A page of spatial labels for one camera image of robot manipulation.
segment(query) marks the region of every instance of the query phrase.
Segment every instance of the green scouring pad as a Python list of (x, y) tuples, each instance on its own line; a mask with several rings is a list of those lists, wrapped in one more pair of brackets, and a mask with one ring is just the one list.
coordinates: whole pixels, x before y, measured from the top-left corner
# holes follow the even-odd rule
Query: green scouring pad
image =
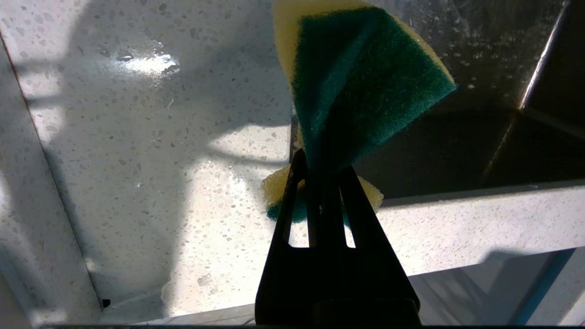
[(456, 88), (421, 37), (383, 9), (357, 0), (277, 0), (273, 13), (315, 177), (351, 165)]

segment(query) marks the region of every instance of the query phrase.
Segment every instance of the sink basin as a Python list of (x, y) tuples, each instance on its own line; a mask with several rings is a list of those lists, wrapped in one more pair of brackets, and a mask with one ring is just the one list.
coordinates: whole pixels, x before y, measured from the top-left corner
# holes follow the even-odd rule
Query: sink basin
[(385, 205), (583, 184), (585, 2), (381, 5), (459, 85), (354, 164)]

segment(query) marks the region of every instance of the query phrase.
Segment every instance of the speckled countertop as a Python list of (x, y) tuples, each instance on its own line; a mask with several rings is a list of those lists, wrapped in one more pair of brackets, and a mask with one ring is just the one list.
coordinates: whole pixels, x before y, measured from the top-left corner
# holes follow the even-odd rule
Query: speckled countertop
[[(0, 32), (97, 295), (112, 301), (104, 321), (252, 303), (274, 228), (259, 185), (288, 162), (292, 107), (270, 2), (0, 1)], [(585, 245), (584, 198), (378, 216), (416, 274)]]

